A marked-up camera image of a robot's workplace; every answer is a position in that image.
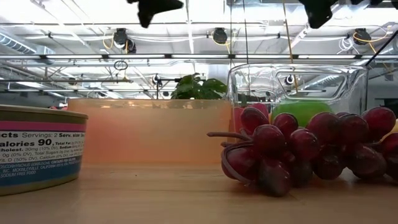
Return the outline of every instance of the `blue label stripe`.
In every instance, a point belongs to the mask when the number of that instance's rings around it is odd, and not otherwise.
[[[0,164],[0,187],[62,178],[78,173],[80,165],[81,156],[48,161]]]

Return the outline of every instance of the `translucent block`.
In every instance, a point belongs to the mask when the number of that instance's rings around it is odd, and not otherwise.
[[[220,162],[231,103],[225,100],[71,99],[68,110],[89,116],[84,163]]]

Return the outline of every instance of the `can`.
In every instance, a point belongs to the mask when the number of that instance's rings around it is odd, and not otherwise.
[[[78,178],[88,116],[0,105],[0,196]]]

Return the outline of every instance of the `table surface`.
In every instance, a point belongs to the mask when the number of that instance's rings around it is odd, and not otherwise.
[[[80,178],[0,197],[0,223],[394,223],[398,188],[345,170],[284,198],[225,177],[218,166],[84,166]]]

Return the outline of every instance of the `glass container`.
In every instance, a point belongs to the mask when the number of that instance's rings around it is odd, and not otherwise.
[[[351,65],[245,64],[228,75],[227,97],[235,107],[324,103],[334,112],[360,114],[366,109],[368,70]]]

